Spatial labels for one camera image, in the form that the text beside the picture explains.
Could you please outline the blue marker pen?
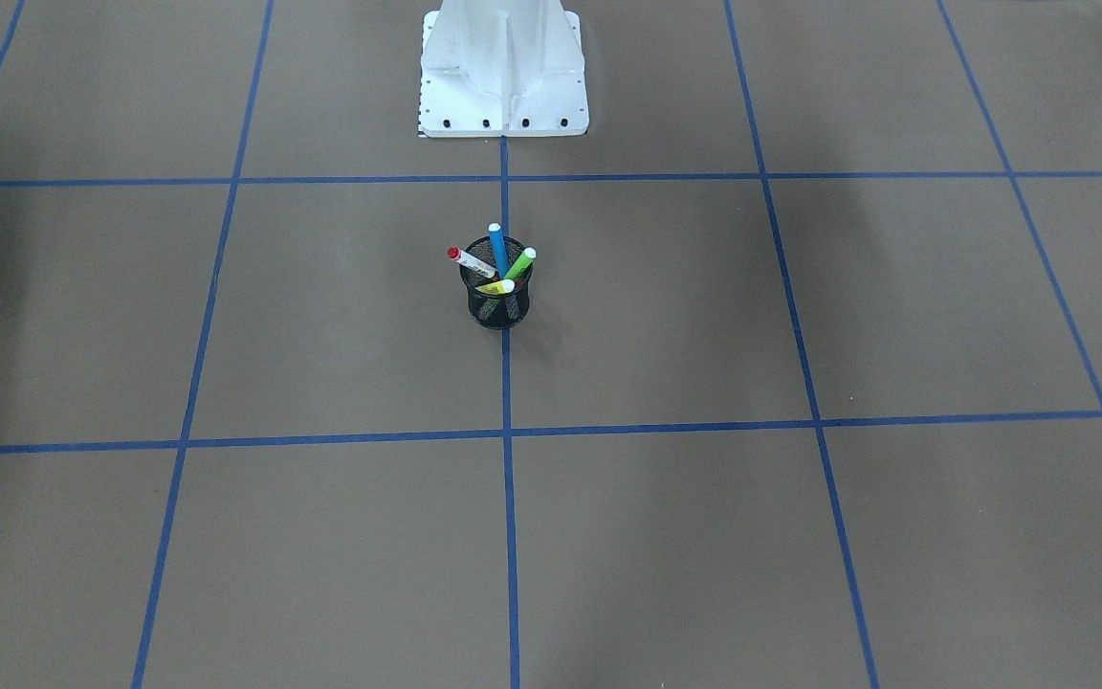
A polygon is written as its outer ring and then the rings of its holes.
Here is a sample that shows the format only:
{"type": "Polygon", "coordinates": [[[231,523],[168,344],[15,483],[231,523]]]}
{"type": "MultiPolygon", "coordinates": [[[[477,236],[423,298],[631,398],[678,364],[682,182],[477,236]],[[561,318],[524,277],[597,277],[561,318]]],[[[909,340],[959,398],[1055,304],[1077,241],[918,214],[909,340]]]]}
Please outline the blue marker pen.
{"type": "Polygon", "coordinates": [[[487,235],[493,248],[493,257],[495,259],[495,266],[497,274],[499,278],[507,278],[509,271],[509,261],[506,238],[504,238],[503,226],[499,223],[491,223],[487,227],[487,235]]]}

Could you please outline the green marker pen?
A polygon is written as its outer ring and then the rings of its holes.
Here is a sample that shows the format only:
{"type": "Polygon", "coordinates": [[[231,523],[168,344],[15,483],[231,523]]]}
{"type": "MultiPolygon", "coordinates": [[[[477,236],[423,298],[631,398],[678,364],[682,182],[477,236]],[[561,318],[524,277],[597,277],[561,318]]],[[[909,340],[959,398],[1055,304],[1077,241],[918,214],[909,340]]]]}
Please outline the green marker pen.
{"type": "Polygon", "coordinates": [[[508,271],[504,274],[504,279],[514,280],[515,282],[526,280],[526,274],[532,269],[534,258],[537,258],[537,249],[532,247],[523,248],[512,265],[509,266],[508,271]]]}

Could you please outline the yellow marker pen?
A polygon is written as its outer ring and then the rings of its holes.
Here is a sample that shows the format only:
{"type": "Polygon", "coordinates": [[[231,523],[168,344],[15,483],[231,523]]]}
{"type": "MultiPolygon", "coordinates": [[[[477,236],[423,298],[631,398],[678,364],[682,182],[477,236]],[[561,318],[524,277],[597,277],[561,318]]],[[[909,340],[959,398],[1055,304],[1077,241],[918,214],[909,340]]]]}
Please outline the yellow marker pen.
{"type": "Polygon", "coordinates": [[[516,291],[516,281],[511,279],[494,280],[494,282],[478,284],[473,288],[473,292],[480,297],[507,297],[516,291]]]}

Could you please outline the black mesh pen cup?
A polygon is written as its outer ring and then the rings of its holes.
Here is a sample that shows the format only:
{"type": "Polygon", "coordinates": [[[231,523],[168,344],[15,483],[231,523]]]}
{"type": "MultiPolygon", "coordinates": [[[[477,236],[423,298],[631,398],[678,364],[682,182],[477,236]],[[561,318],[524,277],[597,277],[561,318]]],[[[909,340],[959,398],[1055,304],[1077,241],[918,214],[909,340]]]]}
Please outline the black mesh pen cup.
{"type": "MultiPolygon", "coordinates": [[[[532,252],[532,249],[523,247],[523,244],[509,238],[509,236],[504,236],[503,240],[504,250],[506,250],[507,256],[506,265],[511,267],[511,269],[515,263],[529,258],[530,252],[532,252]]],[[[478,260],[496,267],[493,240],[487,238],[487,236],[474,240],[463,252],[468,252],[473,257],[478,258],[478,260]]],[[[529,265],[525,266],[521,274],[517,278],[511,278],[515,281],[515,288],[506,294],[491,294],[480,289],[486,284],[491,284],[503,279],[503,274],[498,276],[498,278],[486,279],[477,271],[468,269],[467,266],[458,266],[460,279],[462,279],[462,283],[465,287],[465,293],[467,293],[467,306],[471,317],[480,323],[480,326],[490,330],[508,330],[518,325],[525,315],[528,314],[530,308],[529,287],[532,283],[534,274],[533,260],[528,262],[529,265]]]]}

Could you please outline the white red-capped marker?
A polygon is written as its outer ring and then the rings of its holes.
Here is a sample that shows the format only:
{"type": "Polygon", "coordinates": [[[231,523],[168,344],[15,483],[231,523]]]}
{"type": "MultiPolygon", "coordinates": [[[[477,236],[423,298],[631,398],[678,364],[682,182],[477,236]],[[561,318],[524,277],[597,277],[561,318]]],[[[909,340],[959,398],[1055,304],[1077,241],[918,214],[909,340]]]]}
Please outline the white red-capped marker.
{"type": "Polygon", "coordinates": [[[498,279],[498,270],[494,266],[482,261],[480,258],[472,255],[471,252],[464,252],[460,247],[450,247],[447,249],[447,257],[451,261],[462,267],[462,269],[473,272],[473,274],[480,276],[485,280],[496,280],[498,279]]]}

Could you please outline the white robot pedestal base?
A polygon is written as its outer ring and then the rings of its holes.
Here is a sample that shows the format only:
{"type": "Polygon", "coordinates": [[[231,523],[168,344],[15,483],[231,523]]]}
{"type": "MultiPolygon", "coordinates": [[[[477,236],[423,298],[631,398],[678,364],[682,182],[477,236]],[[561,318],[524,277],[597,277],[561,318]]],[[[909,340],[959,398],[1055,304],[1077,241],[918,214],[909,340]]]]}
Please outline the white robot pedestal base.
{"type": "Polygon", "coordinates": [[[586,134],[582,22],[560,1],[443,1],[421,39],[419,134],[586,134]]]}

